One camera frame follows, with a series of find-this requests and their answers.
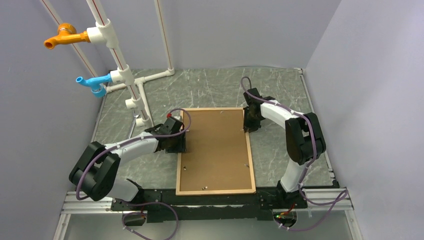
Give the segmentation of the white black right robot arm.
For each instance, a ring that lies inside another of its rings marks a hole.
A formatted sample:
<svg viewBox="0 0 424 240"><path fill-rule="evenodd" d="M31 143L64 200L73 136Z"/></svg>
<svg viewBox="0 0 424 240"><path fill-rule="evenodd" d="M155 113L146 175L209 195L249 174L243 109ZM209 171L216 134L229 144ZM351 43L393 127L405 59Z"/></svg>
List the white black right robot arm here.
<svg viewBox="0 0 424 240"><path fill-rule="evenodd" d="M261 121L270 120L285 130L285 142L290 161L275 194L276 203L287 208L295 201L295 192L303 186L308 168L326 151L326 142L315 113L294 111L272 97L262 97L256 88L243 93L243 130L251 133L261 128Z"/></svg>

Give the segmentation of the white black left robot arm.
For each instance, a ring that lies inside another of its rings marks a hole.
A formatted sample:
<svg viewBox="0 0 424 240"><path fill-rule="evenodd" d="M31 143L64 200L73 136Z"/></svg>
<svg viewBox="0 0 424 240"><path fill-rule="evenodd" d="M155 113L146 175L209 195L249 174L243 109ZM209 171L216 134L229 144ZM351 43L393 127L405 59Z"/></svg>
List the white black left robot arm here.
<svg viewBox="0 0 424 240"><path fill-rule="evenodd" d="M146 201L145 190L129 178L118 178L121 165L143 155L164 151L186 151L186 128L182 120L168 116L164 123L150 127L139 135L111 144L93 141L87 145L69 174L69 181L85 198L99 201L105 197L123 200L131 210Z"/></svg>

